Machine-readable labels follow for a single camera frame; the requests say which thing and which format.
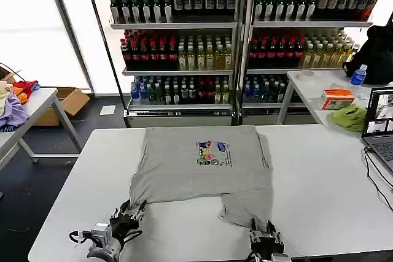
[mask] laptop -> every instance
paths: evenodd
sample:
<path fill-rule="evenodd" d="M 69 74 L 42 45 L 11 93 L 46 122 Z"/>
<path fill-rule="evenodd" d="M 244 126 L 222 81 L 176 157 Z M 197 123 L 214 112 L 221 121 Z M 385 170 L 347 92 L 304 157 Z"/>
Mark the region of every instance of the laptop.
<path fill-rule="evenodd" d="M 362 139 L 393 172 L 393 87 L 372 88 Z"/>

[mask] orange cloth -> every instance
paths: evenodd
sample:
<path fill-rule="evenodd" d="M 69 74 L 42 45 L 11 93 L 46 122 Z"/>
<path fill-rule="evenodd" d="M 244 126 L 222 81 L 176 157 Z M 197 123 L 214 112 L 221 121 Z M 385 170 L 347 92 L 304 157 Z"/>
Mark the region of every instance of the orange cloth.
<path fill-rule="evenodd" d="M 27 94 L 23 93 L 23 88 L 19 88 L 14 86 L 14 92 L 17 98 L 20 100 L 21 104 L 25 104 L 27 102 Z"/>

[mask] laptop keyboard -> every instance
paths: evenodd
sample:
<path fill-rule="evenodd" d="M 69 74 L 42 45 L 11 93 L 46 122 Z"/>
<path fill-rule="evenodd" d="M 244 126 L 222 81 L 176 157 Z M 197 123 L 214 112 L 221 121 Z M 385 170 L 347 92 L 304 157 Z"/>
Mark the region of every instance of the laptop keyboard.
<path fill-rule="evenodd" d="M 373 144 L 373 147 L 379 151 L 386 161 L 393 161 L 393 142 Z"/>

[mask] dark floor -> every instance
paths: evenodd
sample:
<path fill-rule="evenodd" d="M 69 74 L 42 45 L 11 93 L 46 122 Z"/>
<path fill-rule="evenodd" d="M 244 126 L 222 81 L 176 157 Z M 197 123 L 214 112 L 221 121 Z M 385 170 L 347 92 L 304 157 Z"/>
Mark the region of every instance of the dark floor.
<path fill-rule="evenodd" d="M 116 105 L 114 115 L 99 116 L 102 106 L 113 104 Z M 94 129 L 125 127 L 120 98 L 92 99 L 71 121 L 83 144 Z M 36 153 L 76 152 L 62 127 L 32 128 L 24 140 Z M 74 162 L 68 159 L 41 159 L 34 165 L 20 150 L 0 172 L 0 191 L 4 193 L 0 200 L 0 261 L 28 260 L 30 248 Z M 388 251 L 296 261 L 388 262 L 393 261 L 393 253 Z"/>

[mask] green cloth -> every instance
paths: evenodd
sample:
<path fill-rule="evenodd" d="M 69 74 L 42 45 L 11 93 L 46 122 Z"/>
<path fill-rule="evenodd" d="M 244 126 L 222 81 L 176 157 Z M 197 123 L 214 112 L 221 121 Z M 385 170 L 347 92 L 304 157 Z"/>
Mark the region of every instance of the green cloth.
<path fill-rule="evenodd" d="M 367 109 L 356 104 L 344 107 L 330 114 L 330 118 L 341 127 L 353 132 L 362 132 Z"/>

